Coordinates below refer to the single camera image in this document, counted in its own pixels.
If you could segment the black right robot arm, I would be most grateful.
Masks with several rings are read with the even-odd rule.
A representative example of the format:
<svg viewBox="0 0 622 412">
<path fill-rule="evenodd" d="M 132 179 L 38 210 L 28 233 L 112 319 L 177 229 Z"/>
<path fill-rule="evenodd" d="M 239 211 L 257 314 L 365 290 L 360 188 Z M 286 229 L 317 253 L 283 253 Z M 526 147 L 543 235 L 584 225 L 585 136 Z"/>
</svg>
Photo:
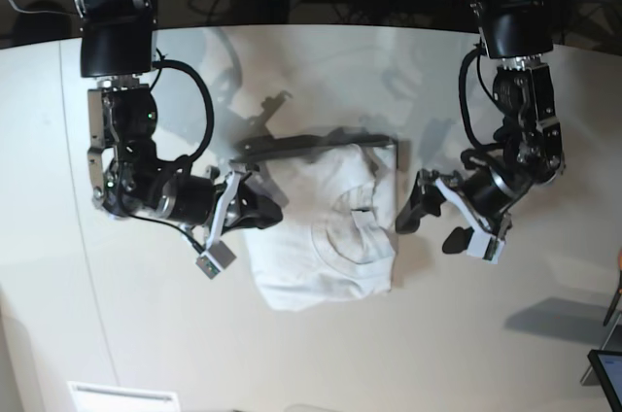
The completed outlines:
<svg viewBox="0 0 622 412">
<path fill-rule="evenodd" d="M 252 166 L 232 163 L 223 182 L 218 171 L 192 174 L 215 131 L 211 93 L 198 72 L 156 49 L 158 0 L 74 0 L 81 21 L 80 71 L 98 86 L 87 94 L 90 145 L 88 172 L 94 204 L 120 219 L 165 225 L 189 235 L 266 229 L 282 218 L 281 208 L 254 192 Z M 195 83 L 205 116 L 196 149 L 174 159 L 157 154 L 158 110 L 148 73 L 173 70 Z"/>
</svg>

